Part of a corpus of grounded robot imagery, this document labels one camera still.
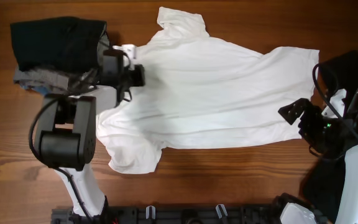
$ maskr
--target wood grain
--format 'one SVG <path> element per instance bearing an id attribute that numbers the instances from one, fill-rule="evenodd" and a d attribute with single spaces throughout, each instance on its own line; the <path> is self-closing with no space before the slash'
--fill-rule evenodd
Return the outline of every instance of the wood grain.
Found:
<path id="1" fill-rule="evenodd" d="M 48 223 L 51 209 L 71 204 L 63 183 L 27 145 L 42 97 L 12 83 L 12 22 L 101 19 L 122 43 L 143 45 L 160 29 L 158 7 L 165 6 L 201 14 L 211 36 L 264 54 L 279 46 L 304 47 L 320 49 L 323 61 L 358 50 L 358 1 L 0 2 L 10 3 L 0 4 L 0 223 Z M 299 195 L 316 158 L 307 143 L 293 140 L 239 149 L 164 149 L 156 172 L 147 175 L 118 174 L 108 161 L 98 143 L 92 165 L 109 203 L 142 207 L 268 203 L 283 192 Z"/>

